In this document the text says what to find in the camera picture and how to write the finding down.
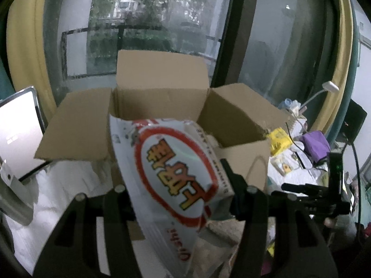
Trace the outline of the white tablet screen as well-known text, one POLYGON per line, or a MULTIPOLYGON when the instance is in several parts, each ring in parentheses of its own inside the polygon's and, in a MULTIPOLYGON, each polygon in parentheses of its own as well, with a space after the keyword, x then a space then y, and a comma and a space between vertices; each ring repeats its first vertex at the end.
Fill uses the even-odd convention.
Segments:
POLYGON ((33 86, 1 101, 1 160, 20 181, 46 164, 35 158, 44 132, 42 110, 33 86))

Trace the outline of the yellow curtain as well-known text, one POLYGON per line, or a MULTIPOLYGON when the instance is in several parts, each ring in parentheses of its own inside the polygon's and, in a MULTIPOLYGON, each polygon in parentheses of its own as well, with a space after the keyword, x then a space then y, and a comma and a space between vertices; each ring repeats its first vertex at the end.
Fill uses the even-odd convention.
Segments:
POLYGON ((51 90, 43 40, 45 0, 14 0, 6 27, 10 76, 15 90, 36 88, 43 113, 50 119, 57 105, 51 90))

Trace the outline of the brown cardboard box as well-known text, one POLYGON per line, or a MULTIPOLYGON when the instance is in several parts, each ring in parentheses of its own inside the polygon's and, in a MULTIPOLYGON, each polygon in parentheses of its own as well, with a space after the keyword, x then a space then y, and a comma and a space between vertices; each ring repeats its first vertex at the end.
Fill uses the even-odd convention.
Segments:
POLYGON ((124 120, 193 120, 219 143, 248 184, 267 190, 270 141, 287 116, 242 83, 209 86, 203 59, 180 53, 121 50, 116 88, 67 94, 48 123, 35 157, 101 161, 114 157, 109 116, 124 120))

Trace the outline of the yellow plastic bag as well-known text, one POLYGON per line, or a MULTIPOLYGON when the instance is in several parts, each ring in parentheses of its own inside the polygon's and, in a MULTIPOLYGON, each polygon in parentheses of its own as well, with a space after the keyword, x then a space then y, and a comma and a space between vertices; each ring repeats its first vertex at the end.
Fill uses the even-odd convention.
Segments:
POLYGON ((270 140, 270 154, 276 156, 281 154, 286 149, 289 149, 293 145, 292 139, 289 137, 283 128, 279 127, 274 129, 267 135, 267 139, 270 140))

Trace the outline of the white red snack bag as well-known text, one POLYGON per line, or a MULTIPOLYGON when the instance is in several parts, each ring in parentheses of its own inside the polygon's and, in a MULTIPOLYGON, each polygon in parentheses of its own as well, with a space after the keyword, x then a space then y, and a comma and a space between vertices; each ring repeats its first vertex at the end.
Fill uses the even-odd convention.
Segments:
POLYGON ((186 276, 200 231, 229 211, 225 170, 194 121, 112 116, 109 127, 141 231, 170 275, 186 276))

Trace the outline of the white desk lamp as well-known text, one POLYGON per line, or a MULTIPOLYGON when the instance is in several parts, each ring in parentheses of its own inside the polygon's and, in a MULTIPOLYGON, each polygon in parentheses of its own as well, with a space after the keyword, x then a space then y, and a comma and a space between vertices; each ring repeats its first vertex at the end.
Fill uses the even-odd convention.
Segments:
POLYGON ((316 92, 314 95, 312 95, 303 104, 301 104, 300 110, 304 109, 307 106, 307 104, 309 104, 311 101, 313 101, 317 96, 319 96, 323 93, 326 93, 326 92, 336 94, 336 93, 339 92, 339 87, 335 83, 333 83, 332 81, 327 81, 327 82, 323 83, 322 84, 322 89, 319 90, 318 92, 316 92))

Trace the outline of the steel thermos bottle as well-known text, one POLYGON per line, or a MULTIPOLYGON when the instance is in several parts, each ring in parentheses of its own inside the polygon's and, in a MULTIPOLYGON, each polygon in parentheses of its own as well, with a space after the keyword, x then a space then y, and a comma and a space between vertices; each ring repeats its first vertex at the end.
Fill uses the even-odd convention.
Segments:
POLYGON ((33 219, 33 199, 28 189, 14 176, 6 160, 1 159, 1 212, 21 225, 33 219))

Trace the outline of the purple cloth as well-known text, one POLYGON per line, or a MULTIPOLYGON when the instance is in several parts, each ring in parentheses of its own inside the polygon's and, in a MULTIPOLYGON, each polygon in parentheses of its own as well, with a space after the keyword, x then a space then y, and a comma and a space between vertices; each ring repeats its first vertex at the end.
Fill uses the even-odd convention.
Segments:
POLYGON ((304 152, 311 157, 314 163, 327 158, 330 145, 321 131, 305 133, 299 140, 304 144, 304 152))

